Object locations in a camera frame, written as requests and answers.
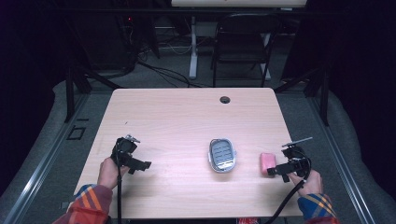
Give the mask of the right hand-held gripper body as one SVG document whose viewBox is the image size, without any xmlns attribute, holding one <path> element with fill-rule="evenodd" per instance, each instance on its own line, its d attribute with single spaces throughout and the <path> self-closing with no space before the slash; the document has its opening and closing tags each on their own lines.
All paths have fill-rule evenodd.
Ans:
<svg viewBox="0 0 396 224">
<path fill-rule="evenodd" d="M 311 160 L 306 156 L 304 150 L 298 144 L 312 140 L 312 137 L 292 141 L 283 145 L 282 152 L 292 167 L 292 172 L 299 177 L 308 178 L 312 168 Z"/>
</svg>

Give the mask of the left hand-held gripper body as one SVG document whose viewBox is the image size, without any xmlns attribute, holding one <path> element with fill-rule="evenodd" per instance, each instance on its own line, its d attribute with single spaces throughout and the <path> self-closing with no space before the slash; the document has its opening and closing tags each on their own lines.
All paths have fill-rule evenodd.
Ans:
<svg viewBox="0 0 396 224">
<path fill-rule="evenodd" d="M 110 158 L 118 167 L 138 168 L 140 162 L 132 156 L 132 153 L 137 149 L 137 143 L 139 143 L 139 140 L 129 134 L 125 137 L 118 138 L 112 149 Z"/>
</svg>

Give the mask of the pink soap bar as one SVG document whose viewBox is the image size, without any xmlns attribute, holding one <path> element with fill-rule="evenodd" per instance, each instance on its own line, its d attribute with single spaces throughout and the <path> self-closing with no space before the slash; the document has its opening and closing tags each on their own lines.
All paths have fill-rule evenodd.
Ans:
<svg viewBox="0 0 396 224">
<path fill-rule="evenodd" d="M 268 175 L 268 169 L 276 167 L 276 155 L 272 153 L 262 153 L 260 155 L 260 165 L 262 174 Z"/>
</svg>

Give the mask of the grey soap dish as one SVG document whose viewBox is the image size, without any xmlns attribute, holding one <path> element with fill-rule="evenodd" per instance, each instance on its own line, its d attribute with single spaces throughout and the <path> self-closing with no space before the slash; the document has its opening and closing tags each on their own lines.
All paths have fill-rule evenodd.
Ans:
<svg viewBox="0 0 396 224">
<path fill-rule="evenodd" d="M 208 160 L 217 173 L 229 173 L 236 165 L 236 151 L 229 139 L 212 139 L 209 143 Z"/>
</svg>

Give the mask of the person's left hand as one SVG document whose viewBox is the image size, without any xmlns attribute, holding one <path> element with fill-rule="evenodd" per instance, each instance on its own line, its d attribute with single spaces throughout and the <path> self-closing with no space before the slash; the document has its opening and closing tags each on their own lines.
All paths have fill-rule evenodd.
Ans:
<svg viewBox="0 0 396 224">
<path fill-rule="evenodd" d="M 100 164 L 97 184 L 114 189 L 118 185 L 118 175 L 124 176 L 130 170 L 127 166 L 118 168 L 111 158 L 104 159 Z"/>
</svg>

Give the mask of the person's right hand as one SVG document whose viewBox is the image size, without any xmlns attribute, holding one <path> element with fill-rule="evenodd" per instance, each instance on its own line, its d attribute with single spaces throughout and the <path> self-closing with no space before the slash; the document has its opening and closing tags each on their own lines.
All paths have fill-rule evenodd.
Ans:
<svg viewBox="0 0 396 224">
<path fill-rule="evenodd" d="M 304 180 L 302 177 L 299 177 L 294 173 L 288 174 L 288 177 L 294 185 L 297 185 L 299 182 Z M 305 180 L 303 186 L 298 189 L 298 194 L 301 197 L 308 194 L 320 194 L 323 193 L 323 189 L 322 177 L 320 173 L 315 170 L 311 170 L 310 176 Z"/>
</svg>

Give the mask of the black metal stand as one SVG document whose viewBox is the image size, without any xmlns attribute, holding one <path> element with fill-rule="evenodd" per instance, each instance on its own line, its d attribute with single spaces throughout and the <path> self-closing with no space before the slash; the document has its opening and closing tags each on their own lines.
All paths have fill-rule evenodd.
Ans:
<svg viewBox="0 0 396 224">
<path fill-rule="evenodd" d="M 67 105 L 66 117 L 64 120 L 65 123 L 70 121 L 75 114 L 75 90 L 78 90 L 83 94 L 91 93 L 92 86 L 89 83 L 88 78 L 93 78 L 105 86 L 108 86 L 112 90 L 121 89 L 120 85 L 100 76 L 91 69 L 88 69 L 82 65 L 71 65 L 65 74 Z"/>
<path fill-rule="evenodd" d="M 320 93 L 319 117 L 323 124 L 328 126 L 329 69 L 330 67 L 328 65 L 322 65 L 318 68 L 312 69 L 302 76 L 295 77 L 280 87 L 275 88 L 275 93 L 281 93 L 282 91 L 285 91 L 307 79 L 308 83 L 304 88 L 304 95 L 306 97 L 315 97 L 318 92 Z"/>
</svg>

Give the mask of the white desk leg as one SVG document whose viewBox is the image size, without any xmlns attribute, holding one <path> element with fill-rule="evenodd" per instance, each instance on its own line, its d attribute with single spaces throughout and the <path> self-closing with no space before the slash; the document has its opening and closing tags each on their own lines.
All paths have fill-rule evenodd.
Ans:
<svg viewBox="0 0 396 224">
<path fill-rule="evenodd" d="M 197 37 L 196 37 L 196 20 L 195 17 L 191 17 L 191 62 L 189 78 L 197 78 L 197 65 L 198 65 L 198 54 L 197 54 Z"/>
</svg>

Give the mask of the black folding chair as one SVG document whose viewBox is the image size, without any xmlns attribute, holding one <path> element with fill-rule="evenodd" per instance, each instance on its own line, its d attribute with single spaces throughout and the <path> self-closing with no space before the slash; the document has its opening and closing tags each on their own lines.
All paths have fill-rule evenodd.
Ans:
<svg viewBox="0 0 396 224">
<path fill-rule="evenodd" d="M 281 19 L 275 14 L 234 13 L 219 20 L 212 54 L 213 86 L 217 85 L 219 63 L 264 64 L 261 86 L 265 83 Z"/>
</svg>

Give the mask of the aluminium floor rail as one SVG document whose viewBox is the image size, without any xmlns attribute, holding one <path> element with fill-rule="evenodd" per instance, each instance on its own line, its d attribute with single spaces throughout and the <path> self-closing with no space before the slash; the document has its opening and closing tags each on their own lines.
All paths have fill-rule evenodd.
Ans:
<svg viewBox="0 0 396 224">
<path fill-rule="evenodd" d="M 324 133 L 328 144 L 330 145 L 330 153 L 332 154 L 332 159 L 334 160 L 335 167 L 338 174 L 340 175 L 342 182 L 346 188 L 346 192 L 350 201 L 352 202 L 355 211 L 361 221 L 361 224 L 376 224 L 375 219 L 367 206 L 366 201 L 363 198 L 361 189 L 357 185 L 350 169 L 347 165 L 346 160 L 338 146 L 330 126 L 326 126 L 322 121 L 319 114 L 319 105 L 315 99 L 307 98 L 307 102 L 314 113 L 314 117 Z"/>
<path fill-rule="evenodd" d="M 64 121 L 66 100 L 61 96 L 55 97 L 49 117 L 29 154 L 0 197 L 0 224 L 21 224 L 89 97 L 89 94 L 82 94 L 77 98 L 75 112 L 67 122 Z"/>
</svg>

